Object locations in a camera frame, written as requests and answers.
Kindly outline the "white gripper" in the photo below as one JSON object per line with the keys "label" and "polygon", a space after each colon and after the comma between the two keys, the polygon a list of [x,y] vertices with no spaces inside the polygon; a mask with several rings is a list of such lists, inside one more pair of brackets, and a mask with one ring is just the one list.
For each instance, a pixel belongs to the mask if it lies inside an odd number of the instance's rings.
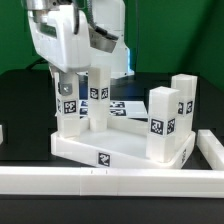
{"label": "white gripper", "polygon": [[88,22],[77,0],[21,0],[36,52],[59,74],[59,93],[77,95],[79,77],[91,65],[91,48],[112,53],[118,36]]}

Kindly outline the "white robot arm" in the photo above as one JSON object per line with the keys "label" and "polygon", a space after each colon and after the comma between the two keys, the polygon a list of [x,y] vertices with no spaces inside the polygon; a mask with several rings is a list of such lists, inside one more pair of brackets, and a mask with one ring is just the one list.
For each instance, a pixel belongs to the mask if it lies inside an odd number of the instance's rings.
{"label": "white robot arm", "polygon": [[52,73],[86,74],[109,65],[114,80],[130,77],[130,51],[124,41],[124,0],[21,0],[37,54]]}

